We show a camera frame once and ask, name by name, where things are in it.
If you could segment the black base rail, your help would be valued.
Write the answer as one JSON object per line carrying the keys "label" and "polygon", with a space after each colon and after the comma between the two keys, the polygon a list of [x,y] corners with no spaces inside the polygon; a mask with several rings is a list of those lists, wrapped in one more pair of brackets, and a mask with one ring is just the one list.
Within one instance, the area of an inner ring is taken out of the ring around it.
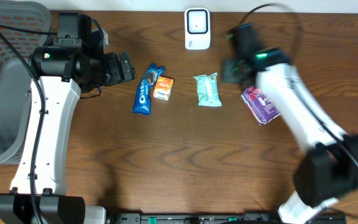
{"label": "black base rail", "polygon": [[282,223],[278,215],[271,212],[248,212],[230,215],[161,215],[120,213],[108,215],[106,223],[113,224],[221,224],[221,223]]}

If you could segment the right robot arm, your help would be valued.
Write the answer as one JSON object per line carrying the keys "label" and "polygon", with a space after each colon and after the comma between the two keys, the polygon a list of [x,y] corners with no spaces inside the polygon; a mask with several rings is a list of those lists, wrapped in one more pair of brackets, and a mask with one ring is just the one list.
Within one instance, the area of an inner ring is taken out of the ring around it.
{"label": "right robot arm", "polygon": [[252,45],[234,53],[224,76],[264,94],[305,155],[293,176],[295,191],[278,215],[284,223],[306,223],[358,189],[358,134],[347,134],[328,116],[280,49]]}

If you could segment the blue Oreo cookie pack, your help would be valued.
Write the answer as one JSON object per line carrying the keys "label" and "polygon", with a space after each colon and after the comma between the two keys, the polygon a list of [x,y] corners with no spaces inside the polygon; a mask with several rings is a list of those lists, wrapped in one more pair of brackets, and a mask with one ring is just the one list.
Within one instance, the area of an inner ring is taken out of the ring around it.
{"label": "blue Oreo cookie pack", "polygon": [[165,67],[158,67],[151,63],[145,71],[135,94],[132,112],[135,114],[149,115],[151,113],[151,99],[149,91],[155,86],[159,76],[165,72]]}

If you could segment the grey plastic mesh basket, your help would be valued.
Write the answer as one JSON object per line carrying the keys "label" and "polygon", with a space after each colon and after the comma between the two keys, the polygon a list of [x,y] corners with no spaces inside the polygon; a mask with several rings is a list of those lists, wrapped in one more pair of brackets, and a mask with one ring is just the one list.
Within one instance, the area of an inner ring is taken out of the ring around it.
{"label": "grey plastic mesh basket", "polygon": [[[50,11],[38,2],[0,1],[1,33],[27,58],[44,44],[51,27]],[[24,147],[31,106],[31,78],[20,60],[0,38],[0,165],[18,164]]]}

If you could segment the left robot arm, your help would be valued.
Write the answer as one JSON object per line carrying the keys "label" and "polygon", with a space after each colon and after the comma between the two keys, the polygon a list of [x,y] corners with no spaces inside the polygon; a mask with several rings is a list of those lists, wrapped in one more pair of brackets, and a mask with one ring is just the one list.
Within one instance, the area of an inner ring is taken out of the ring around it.
{"label": "left robot arm", "polygon": [[4,223],[115,223],[105,207],[67,196],[70,126],[82,93],[134,79],[127,52],[82,47],[37,47],[30,58],[35,80],[24,150],[10,191],[0,194]]}

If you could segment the red purple pad pack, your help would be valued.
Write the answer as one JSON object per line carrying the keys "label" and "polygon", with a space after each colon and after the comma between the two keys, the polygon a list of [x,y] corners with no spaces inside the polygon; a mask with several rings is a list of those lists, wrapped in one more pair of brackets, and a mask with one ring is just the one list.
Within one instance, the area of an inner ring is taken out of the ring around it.
{"label": "red purple pad pack", "polygon": [[259,125],[265,125],[280,116],[280,112],[263,92],[254,87],[248,87],[241,95]]}

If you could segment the mint green wipes pack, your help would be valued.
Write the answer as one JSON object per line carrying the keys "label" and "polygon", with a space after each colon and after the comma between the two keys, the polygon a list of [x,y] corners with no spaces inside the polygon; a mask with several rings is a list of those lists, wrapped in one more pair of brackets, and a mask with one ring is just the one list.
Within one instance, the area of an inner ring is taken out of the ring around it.
{"label": "mint green wipes pack", "polygon": [[223,105],[219,99],[217,76],[217,73],[194,76],[199,106],[220,107]]}

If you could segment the orange tissue packet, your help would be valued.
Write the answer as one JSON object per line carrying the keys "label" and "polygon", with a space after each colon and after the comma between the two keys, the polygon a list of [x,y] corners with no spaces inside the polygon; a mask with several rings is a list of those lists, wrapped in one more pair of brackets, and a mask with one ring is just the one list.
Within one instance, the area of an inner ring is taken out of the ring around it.
{"label": "orange tissue packet", "polygon": [[153,92],[153,97],[168,101],[170,99],[174,79],[167,77],[159,77]]}

